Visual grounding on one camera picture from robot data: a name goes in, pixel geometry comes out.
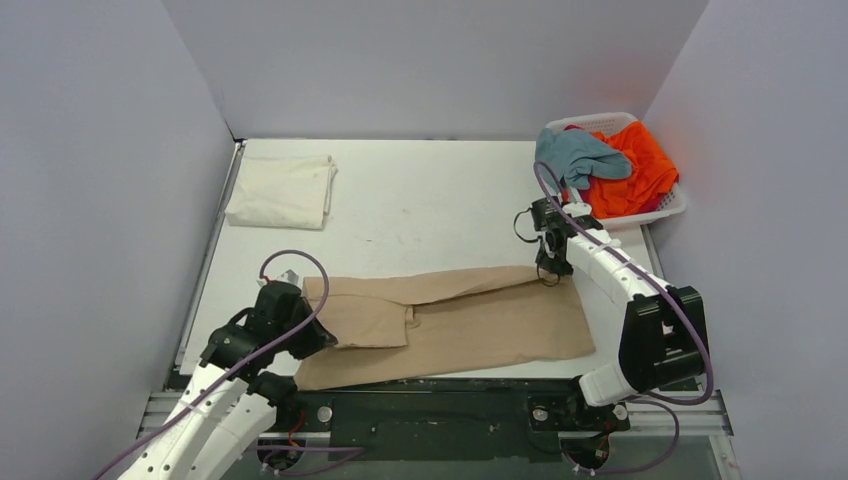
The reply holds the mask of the tan t shirt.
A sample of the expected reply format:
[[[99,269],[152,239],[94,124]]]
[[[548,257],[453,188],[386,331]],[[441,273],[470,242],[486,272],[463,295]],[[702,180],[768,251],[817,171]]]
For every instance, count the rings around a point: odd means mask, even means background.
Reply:
[[[304,281],[337,342],[301,361],[302,390],[379,383],[594,353],[569,279],[546,286],[529,266],[450,270],[406,277]]]

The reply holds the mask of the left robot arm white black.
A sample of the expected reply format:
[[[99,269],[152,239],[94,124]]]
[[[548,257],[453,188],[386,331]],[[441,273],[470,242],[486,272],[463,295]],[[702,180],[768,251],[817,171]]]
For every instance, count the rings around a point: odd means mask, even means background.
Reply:
[[[255,303],[214,330],[164,423],[137,440],[124,479],[218,479],[268,429],[292,426],[300,412],[290,377],[270,371],[275,357],[298,360],[335,344],[295,284],[266,280]]]

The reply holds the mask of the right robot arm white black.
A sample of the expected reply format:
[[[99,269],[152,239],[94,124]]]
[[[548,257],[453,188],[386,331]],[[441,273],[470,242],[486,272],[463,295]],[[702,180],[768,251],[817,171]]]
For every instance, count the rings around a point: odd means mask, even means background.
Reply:
[[[570,380],[563,398],[531,397],[536,431],[610,432],[628,428],[626,400],[708,372],[704,303],[626,254],[587,210],[539,199],[526,210],[536,237],[537,278],[552,288],[580,271],[623,315],[615,356]]]

